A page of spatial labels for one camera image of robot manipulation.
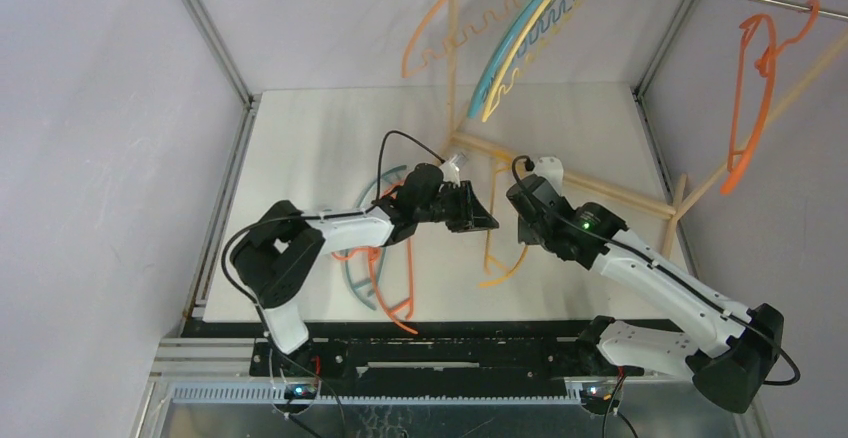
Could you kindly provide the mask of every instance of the gray wall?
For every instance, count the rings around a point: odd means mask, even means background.
[[[823,3],[848,10],[846,0]],[[703,0],[650,90],[649,113],[675,177],[688,172],[700,182],[724,159],[741,36],[737,27],[763,11],[775,17],[779,40],[794,36],[806,19],[738,0]],[[845,23],[819,20],[805,41],[786,50],[778,61],[775,103],[845,29]],[[762,53],[762,36],[749,49],[749,61]],[[751,129],[763,81],[750,64],[746,75],[743,137]],[[848,354],[846,92],[848,54],[764,134],[736,191],[722,196],[716,188],[684,222],[704,281],[749,306],[770,303],[786,318],[784,344],[801,366],[801,382],[760,393],[778,437],[845,434],[837,397],[848,387],[840,371]],[[772,374],[788,376],[784,365]]]
[[[180,0],[0,10],[0,434],[127,436],[240,103]]]

